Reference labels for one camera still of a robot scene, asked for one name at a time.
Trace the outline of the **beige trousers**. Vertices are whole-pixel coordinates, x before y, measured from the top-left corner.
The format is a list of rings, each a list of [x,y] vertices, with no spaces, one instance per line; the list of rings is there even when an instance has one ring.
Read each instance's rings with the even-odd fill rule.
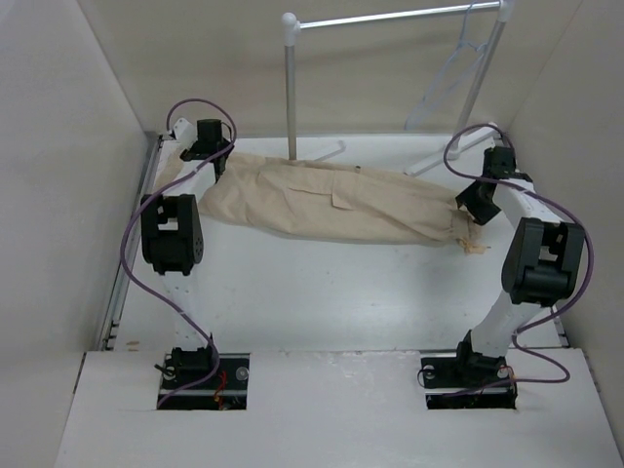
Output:
[[[400,173],[317,161],[232,155],[199,211],[212,219],[306,239],[456,244],[482,254],[481,230],[454,191]]]

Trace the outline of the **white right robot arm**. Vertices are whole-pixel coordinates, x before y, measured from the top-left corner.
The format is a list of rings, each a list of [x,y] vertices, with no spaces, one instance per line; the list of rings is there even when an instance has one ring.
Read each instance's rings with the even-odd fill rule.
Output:
[[[459,386],[491,384],[520,328],[541,310],[570,297],[584,245],[584,229],[565,222],[530,194],[531,178],[518,171],[507,146],[484,153],[483,172],[456,203],[484,226],[504,214],[515,234],[501,270],[502,291],[485,318],[457,346],[452,374]]]

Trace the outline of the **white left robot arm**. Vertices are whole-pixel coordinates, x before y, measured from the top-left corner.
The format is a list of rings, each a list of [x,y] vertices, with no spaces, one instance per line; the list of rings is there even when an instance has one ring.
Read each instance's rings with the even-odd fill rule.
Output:
[[[175,319],[175,346],[161,372],[178,383],[191,381],[201,389],[218,378],[218,363],[196,318],[200,288],[195,271],[204,255],[204,236],[198,202],[225,169],[231,139],[223,122],[202,119],[196,124],[178,119],[173,127],[174,150],[157,185],[165,191],[140,215],[142,255],[162,279]]]

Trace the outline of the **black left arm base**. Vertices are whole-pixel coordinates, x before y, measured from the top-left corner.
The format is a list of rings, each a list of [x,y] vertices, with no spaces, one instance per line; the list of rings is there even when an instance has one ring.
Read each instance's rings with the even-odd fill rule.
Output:
[[[174,348],[162,364],[157,410],[245,410],[251,374],[250,354],[220,354],[210,348]]]

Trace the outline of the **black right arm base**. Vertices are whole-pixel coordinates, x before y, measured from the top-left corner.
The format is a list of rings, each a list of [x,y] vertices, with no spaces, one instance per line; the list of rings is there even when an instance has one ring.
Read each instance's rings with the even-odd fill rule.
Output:
[[[464,339],[454,351],[421,354],[417,379],[429,410],[514,410],[511,374],[505,357],[484,357]]]

